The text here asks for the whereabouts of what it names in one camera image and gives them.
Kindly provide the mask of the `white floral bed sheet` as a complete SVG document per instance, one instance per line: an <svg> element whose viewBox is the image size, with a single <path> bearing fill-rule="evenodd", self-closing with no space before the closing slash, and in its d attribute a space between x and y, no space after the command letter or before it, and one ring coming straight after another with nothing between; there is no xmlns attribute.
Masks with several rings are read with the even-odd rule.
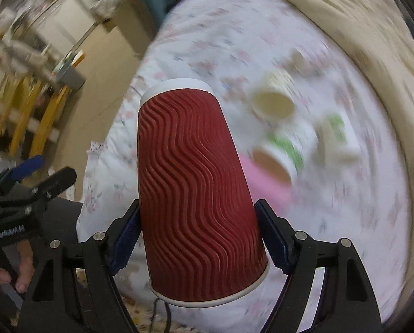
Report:
<svg viewBox="0 0 414 333"><path fill-rule="evenodd" d="M237 152L248 157L275 126L252 109L252 95L293 51L325 60L314 74L296 77L292 99L297 114L318 124L325 113L346 113L361 156L352 164L325 162L318 150L294 184L284 216L317 240L351 239L380 315L389 318L405 285L412 220L401 149L383 105L357 67L284 0L182 0L168 13L86 170L78 239L106 230L138 195L138 106L150 87L174 78L206 82Z"/></svg>

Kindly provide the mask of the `pink paper cup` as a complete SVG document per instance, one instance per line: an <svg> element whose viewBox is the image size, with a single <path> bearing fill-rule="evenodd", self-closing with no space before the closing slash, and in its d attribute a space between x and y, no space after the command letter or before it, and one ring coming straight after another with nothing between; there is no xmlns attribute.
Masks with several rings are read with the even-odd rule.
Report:
<svg viewBox="0 0 414 333"><path fill-rule="evenodd" d="M291 203L291 185L278 182L259 168L249 156L239 154L238 157L252 202L256 203L258 200L264 199L278 216L282 216Z"/></svg>

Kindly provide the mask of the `cream paper cup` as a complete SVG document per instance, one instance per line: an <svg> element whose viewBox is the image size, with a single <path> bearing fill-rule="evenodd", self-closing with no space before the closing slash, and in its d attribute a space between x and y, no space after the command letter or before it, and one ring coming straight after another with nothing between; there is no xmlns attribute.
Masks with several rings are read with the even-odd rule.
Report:
<svg viewBox="0 0 414 333"><path fill-rule="evenodd" d="M295 110L294 87L288 71L269 71L250 95L250 107L265 120L275 122L286 119Z"/></svg>

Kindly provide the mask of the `white green paper cup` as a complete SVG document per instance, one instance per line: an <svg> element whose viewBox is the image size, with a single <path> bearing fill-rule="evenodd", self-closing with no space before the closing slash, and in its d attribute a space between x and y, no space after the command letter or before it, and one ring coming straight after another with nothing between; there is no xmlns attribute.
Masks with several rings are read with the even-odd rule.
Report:
<svg viewBox="0 0 414 333"><path fill-rule="evenodd" d="M272 130L253 149L253 161L282 183L294 183L318 147L313 125L300 120Z"/></svg>

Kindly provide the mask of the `white green cup right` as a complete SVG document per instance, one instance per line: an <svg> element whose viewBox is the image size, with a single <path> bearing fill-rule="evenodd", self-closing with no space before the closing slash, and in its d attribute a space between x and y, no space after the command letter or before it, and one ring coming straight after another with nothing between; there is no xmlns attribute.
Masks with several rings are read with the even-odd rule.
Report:
<svg viewBox="0 0 414 333"><path fill-rule="evenodd" d="M357 163L362 155L360 143L347 113L327 110L314 123L318 147L314 161L330 167Z"/></svg>

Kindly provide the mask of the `cream yellow blanket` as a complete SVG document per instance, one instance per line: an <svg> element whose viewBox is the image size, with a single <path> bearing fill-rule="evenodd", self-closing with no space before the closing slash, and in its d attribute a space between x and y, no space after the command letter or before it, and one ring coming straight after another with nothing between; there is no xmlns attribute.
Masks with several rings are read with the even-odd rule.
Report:
<svg viewBox="0 0 414 333"><path fill-rule="evenodd" d="M287 0L355 62L396 130L408 171L413 223L400 316L414 313L414 39L394 0Z"/></svg>

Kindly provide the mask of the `red ribbed paper cup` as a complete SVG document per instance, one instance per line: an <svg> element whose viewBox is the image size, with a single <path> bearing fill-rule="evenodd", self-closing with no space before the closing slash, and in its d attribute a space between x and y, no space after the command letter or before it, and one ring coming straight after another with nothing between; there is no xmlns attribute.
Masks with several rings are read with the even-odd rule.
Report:
<svg viewBox="0 0 414 333"><path fill-rule="evenodd" d="M138 200L150 285L179 307L214 307L268 274L255 209L219 102L206 83L163 81L141 97Z"/></svg>

